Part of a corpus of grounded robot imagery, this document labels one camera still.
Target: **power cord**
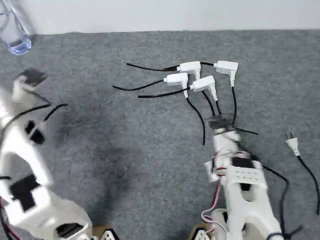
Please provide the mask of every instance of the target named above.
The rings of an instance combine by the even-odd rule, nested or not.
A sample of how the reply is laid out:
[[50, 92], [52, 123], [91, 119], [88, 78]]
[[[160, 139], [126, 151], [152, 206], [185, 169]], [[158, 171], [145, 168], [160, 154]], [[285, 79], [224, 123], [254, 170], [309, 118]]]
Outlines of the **power cord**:
[[[229, 138], [227, 136], [225, 136], [225, 137], [227, 139], [229, 139], [230, 141], [233, 141], [235, 144], [237, 144], [239, 149], [242, 149], [242, 150], [246, 151], [247, 153], [249, 153], [250, 156], [251, 156], [251, 159], [253, 161], [258, 161], [258, 162], [261, 161], [260, 158], [257, 155], [252, 154], [251, 151], [249, 151], [239, 141], [236, 141], [236, 140], [234, 140], [232, 138]], [[281, 229], [281, 232], [273, 232], [266, 239], [270, 240], [274, 236], [283, 236], [283, 238], [285, 240], [290, 240], [293, 235], [297, 234], [298, 232], [300, 232], [303, 229], [303, 226], [300, 225], [299, 227], [297, 227], [292, 232], [289, 232], [289, 233], [286, 232], [285, 217], [284, 217], [284, 215], [285, 215], [284, 214], [284, 201], [285, 201], [285, 197], [286, 197], [286, 195], [288, 193], [288, 190], [289, 190], [290, 182], [286, 177], [284, 177], [280, 173], [276, 172], [275, 170], [271, 169], [270, 167], [268, 167], [268, 166], [266, 166], [264, 164], [262, 164], [262, 167], [264, 169], [266, 169], [267, 171], [271, 172], [272, 174], [274, 174], [275, 176], [277, 176], [277, 177], [279, 177], [279, 178], [281, 178], [282, 180], [285, 181], [285, 188], [284, 188], [284, 191], [283, 191], [283, 193], [281, 195], [281, 199], [279, 201], [279, 212], [280, 212], [279, 214], [280, 214], [280, 229]]]
[[177, 70], [177, 67], [175, 66], [171, 66], [171, 67], [167, 67], [165, 69], [158, 69], [158, 68], [150, 68], [150, 67], [144, 67], [144, 66], [138, 66], [138, 65], [135, 65], [135, 64], [131, 64], [131, 63], [126, 63], [127, 66], [130, 66], [130, 67], [134, 67], [134, 68], [137, 68], [137, 69], [143, 69], [143, 70], [150, 70], [150, 71], [157, 71], [157, 72], [171, 72], [171, 71], [176, 71]]
[[203, 117], [201, 116], [201, 113], [199, 112], [199, 110], [190, 102], [189, 98], [187, 97], [185, 100], [193, 108], [193, 110], [196, 112], [196, 114], [198, 114], [198, 116], [199, 116], [199, 118], [201, 120], [201, 124], [202, 124], [202, 145], [204, 146], [206, 144], [206, 125], [205, 125], [205, 121], [204, 121]]
[[144, 88], [150, 87], [150, 86], [158, 84], [158, 83], [162, 83], [163, 81], [164, 80], [161, 79], [161, 80], [158, 80], [158, 81], [151, 82], [151, 83], [149, 83], [147, 85], [143, 85], [143, 86], [139, 86], [139, 87], [135, 87], [135, 88], [124, 88], [124, 87], [115, 86], [115, 85], [112, 85], [112, 87], [115, 88], [115, 89], [122, 90], [122, 91], [137, 91], [137, 90], [144, 89]]
[[214, 106], [212, 105], [212, 102], [210, 101], [208, 95], [205, 93], [205, 91], [201, 91], [202, 94], [204, 95], [205, 99], [207, 100], [209, 106], [210, 106], [210, 109], [211, 109], [211, 112], [212, 112], [212, 115], [215, 117], [216, 116], [216, 113], [215, 113], [215, 110], [214, 110]]
[[299, 160], [299, 162], [302, 164], [302, 166], [308, 171], [310, 176], [313, 179], [315, 190], [316, 190], [316, 196], [317, 196], [317, 204], [316, 204], [316, 214], [319, 216], [320, 211], [320, 191], [319, 191], [319, 183], [314, 175], [314, 173], [311, 171], [311, 169], [307, 166], [307, 164], [303, 161], [303, 159], [300, 156], [300, 152], [298, 149], [298, 138], [294, 136], [292, 132], [290, 134], [286, 134], [287, 140], [285, 141], [286, 144], [291, 148], [296, 158]]
[[150, 99], [150, 98], [160, 98], [160, 97], [166, 97], [166, 96], [170, 96], [170, 95], [174, 95], [174, 94], [178, 94], [178, 93], [182, 93], [186, 90], [189, 90], [190, 87], [186, 87], [183, 89], [180, 89], [178, 91], [172, 91], [172, 92], [166, 92], [166, 93], [161, 93], [161, 94], [154, 94], [154, 95], [138, 95], [139, 99]]
[[232, 96], [233, 96], [233, 103], [234, 103], [232, 126], [234, 126], [237, 118], [237, 99], [236, 99], [235, 87], [232, 86], [231, 89], [232, 89]]
[[221, 113], [221, 111], [220, 111], [220, 107], [219, 107], [218, 100], [215, 101], [215, 105], [216, 105], [216, 109], [218, 110], [219, 115], [221, 115], [222, 113]]

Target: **red wire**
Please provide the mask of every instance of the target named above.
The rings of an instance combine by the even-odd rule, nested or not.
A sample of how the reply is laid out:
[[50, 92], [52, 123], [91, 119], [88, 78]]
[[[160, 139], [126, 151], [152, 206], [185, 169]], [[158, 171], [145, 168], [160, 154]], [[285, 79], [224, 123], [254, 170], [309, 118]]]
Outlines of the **red wire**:
[[[0, 198], [0, 211], [2, 211], [3, 208], [4, 208], [4, 207], [3, 207], [3, 204], [2, 204], [2, 201], [3, 201], [3, 199]], [[17, 235], [14, 231], [12, 231], [11, 228], [10, 228], [6, 223], [4, 224], [3, 227], [4, 227], [5, 230], [6, 230], [8, 233], [10, 233], [16, 240], [21, 240], [20, 237], [18, 237], [18, 235]]]
[[213, 195], [213, 200], [212, 200], [211, 208], [212, 208], [212, 206], [215, 204], [215, 201], [216, 201], [216, 199], [217, 199], [217, 197], [218, 197], [219, 185], [220, 185], [220, 182], [218, 183], [218, 185], [217, 185], [216, 188], [215, 188], [215, 192], [214, 192], [214, 195]]
[[18, 237], [18, 235], [17, 235], [14, 231], [12, 231], [12, 230], [10, 229], [10, 227], [8, 227], [7, 224], [4, 225], [4, 227], [6, 228], [6, 230], [7, 230], [16, 240], [21, 240], [20, 237]]

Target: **angled plug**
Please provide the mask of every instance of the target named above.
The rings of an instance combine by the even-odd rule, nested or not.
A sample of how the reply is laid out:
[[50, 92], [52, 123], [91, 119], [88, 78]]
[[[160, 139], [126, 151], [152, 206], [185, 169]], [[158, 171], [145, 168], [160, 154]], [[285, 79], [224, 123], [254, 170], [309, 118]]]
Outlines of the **angled plug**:
[[211, 85], [215, 84], [215, 79], [212, 75], [200, 78], [199, 80], [194, 81], [190, 85], [190, 89], [195, 93], [207, 90]]
[[193, 74], [196, 80], [200, 79], [200, 61], [190, 61], [181, 63], [176, 70], [180, 73]]
[[235, 77], [238, 71], [238, 63], [233, 61], [218, 61], [213, 66], [217, 73], [226, 74], [230, 77], [231, 87], [235, 86]]
[[[186, 89], [188, 87], [188, 74], [184, 73], [175, 73], [166, 76], [163, 81], [168, 86], [178, 86], [180, 85], [182, 89]], [[184, 98], [188, 98], [188, 90], [183, 91]]]
[[300, 152], [298, 149], [298, 138], [294, 136], [292, 132], [289, 134], [285, 134], [287, 140], [285, 141], [288, 144], [289, 148], [293, 151], [294, 155], [300, 156]]

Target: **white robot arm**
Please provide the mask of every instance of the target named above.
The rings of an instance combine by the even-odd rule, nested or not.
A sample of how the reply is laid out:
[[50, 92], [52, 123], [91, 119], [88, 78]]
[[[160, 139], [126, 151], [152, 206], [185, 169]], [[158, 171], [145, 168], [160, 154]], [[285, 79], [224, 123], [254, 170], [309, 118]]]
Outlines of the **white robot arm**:
[[[30, 93], [42, 82], [43, 76], [31, 69], [14, 81], [12, 96], [0, 89], [0, 196], [7, 202], [4, 210], [11, 225], [40, 239], [96, 240], [87, 213], [49, 189], [54, 183], [53, 178], [35, 142], [30, 139], [31, 129], [26, 132], [31, 120], [21, 113], [26, 113], [23, 111], [35, 103]], [[10, 160], [13, 155], [25, 160], [33, 174], [11, 182]]]
[[211, 225], [208, 232], [214, 232], [212, 239], [283, 240], [300, 231], [302, 227], [291, 234], [282, 232], [269, 202], [264, 166], [239, 149], [240, 136], [231, 123], [220, 115], [212, 118], [210, 126], [216, 154], [205, 168], [209, 182], [219, 182], [217, 194], [223, 186], [226, 201], [226, 209], [213, 209], [214, 204], [209, 209], [213, 210], [211, 216], [201, 214]]

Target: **clear plastic cup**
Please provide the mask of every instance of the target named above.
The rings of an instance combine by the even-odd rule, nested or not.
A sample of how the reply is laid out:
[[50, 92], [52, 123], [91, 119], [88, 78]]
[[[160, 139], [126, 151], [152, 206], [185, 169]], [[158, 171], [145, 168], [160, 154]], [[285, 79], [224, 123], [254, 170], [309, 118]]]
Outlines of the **clear plastic cup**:
[[0, 38], [14, 55], [31, 49], [31, 40], [7, 0], [0, 0]]

